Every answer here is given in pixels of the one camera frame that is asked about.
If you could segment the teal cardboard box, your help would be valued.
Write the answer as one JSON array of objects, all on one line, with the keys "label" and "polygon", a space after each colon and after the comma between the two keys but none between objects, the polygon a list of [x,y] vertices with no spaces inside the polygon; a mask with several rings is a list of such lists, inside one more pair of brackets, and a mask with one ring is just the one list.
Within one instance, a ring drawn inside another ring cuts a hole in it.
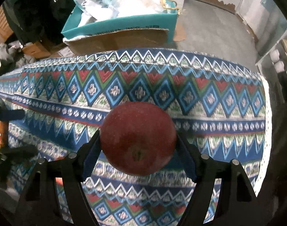
[{"label": "teal cardboard box", "polygon": [[106,21],[97,21],[79,27],[82,11],[75,7],[69,15],[61,34],[72,39],[76,36],[91,36],[112,33],[130,29],[167,29],[167,42],[173,40],[178,12],[174,9],[170,13],[135,15],[114,18]]}]

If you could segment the clear plastic bag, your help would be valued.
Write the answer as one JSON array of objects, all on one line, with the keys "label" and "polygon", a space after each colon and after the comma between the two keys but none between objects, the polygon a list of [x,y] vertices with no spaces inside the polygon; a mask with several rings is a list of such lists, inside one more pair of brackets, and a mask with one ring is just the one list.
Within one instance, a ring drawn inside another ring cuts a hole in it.
[{"label": "clear plastic bag", "polygon": [[112,0],[112,18],[166,13],[164,0]]}]

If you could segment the patterned blue tablecloth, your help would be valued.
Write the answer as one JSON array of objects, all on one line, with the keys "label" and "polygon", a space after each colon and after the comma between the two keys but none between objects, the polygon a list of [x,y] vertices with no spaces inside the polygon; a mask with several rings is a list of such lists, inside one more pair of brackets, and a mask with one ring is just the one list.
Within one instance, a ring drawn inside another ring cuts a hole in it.
[{"label": "patterned blue tablecloth", "polygon": [[[9,146],[32,144],[55,160],[77,151],[125,102],[165,110],[189,143],[213,159],[241,162],[255,192],[266,174],[271,109],[265,79],[209,55],[160,48],[46,59],[0,76],[0,98],[26,116],[9,124]],[[139,177],[100,155],[83,183],[100,225],[176,225],[194,191],[174,157]]]}]

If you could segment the brown cardboard box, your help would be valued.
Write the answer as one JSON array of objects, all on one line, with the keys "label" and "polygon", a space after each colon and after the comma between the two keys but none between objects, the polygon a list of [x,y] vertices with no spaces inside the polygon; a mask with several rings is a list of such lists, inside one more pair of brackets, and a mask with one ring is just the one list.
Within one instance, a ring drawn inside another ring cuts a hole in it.
[{"label": "brown cardboard box", "polygon": [[130,29],[92,36],[63,39],[77,56],[121,50],[126,48],[163,47],[167,42],[167,29]]}]

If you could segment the pile of grey clothes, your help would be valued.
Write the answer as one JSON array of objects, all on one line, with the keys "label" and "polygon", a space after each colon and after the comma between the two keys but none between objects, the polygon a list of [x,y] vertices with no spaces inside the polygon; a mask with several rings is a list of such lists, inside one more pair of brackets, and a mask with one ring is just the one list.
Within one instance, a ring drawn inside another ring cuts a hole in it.
[{"label": "pile of grey clothes", "polygon": [[20,47],[0,44],[0,76],[35,62],[36,58],[24,54]]}]

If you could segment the large red apple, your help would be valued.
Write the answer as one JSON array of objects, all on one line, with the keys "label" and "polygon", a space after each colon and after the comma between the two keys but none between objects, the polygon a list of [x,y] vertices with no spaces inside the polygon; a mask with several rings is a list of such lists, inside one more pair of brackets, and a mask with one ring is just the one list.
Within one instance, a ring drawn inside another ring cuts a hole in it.
[{"label": "large red apple", "polygon": [[101,148],[117,170],[147,176],[171,160],[177,139],[170,115],[157,105],[127,102],[112,109],[100,127]]}]

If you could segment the black hanging coat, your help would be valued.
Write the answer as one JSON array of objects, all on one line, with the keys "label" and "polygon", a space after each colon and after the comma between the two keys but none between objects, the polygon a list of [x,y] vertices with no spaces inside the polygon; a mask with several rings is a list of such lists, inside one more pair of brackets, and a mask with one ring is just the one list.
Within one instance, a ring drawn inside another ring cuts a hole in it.
[{"label": "black hanging coat", "polygon": [[37,41],[62,43],[61,31],[74,7],[73,0],[5,0],[2,5],[22,45]]}]

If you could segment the grey shoe rack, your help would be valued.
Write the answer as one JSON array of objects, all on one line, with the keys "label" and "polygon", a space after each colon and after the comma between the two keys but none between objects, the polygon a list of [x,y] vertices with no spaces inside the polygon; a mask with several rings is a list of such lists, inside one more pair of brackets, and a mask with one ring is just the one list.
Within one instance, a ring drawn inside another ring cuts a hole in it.
[{"label": "grey shoe rack", "polygon": [[271,102],[283,103],[287,98],[287,29],[256,66],[269,85]]}]

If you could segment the orange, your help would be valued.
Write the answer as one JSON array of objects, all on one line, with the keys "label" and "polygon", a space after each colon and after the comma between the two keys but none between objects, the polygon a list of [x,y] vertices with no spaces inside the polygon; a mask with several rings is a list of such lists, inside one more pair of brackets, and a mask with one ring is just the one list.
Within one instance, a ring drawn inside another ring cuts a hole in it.
[{"label": "orange", "polygon": [[56,183],[63,186],[63,180],[62,178],[56,178]]}]

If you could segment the wooden drawer box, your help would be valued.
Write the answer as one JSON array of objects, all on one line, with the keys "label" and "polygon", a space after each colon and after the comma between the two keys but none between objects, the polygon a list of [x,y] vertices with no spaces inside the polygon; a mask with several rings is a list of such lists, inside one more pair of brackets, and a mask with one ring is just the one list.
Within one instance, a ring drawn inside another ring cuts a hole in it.
[{"label": "wooden drawer box", "polygon": [[36,59],[48,58],[51,56],[51,53],[38,41],[35,43],[27,43],[22,48],[22,52]]}]

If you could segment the small cardboard box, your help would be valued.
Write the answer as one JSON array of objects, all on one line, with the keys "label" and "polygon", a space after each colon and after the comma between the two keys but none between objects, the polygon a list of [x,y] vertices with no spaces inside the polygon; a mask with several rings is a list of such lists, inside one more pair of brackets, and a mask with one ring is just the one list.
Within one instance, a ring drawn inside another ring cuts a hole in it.
[{"label": "small cardboard box", "polygon": [[73,57],[73,56],[74,56],[74,54],[70,50],[70,48],[65,47],[65,48],[53,53],[52,55],[50,55],[50,58],[65,58],[65,57]]}]

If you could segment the wooden louvered wardrobe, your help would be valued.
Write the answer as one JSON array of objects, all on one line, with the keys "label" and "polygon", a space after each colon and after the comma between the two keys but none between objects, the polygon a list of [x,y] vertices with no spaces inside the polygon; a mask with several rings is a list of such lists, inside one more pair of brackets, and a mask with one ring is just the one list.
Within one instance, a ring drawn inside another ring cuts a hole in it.
[{"label": "wooden louvered wardrobe", "polygon": [[0,44],[5,43],[12,34],[13,30],[9,26],[3,7],[0,6]]}]

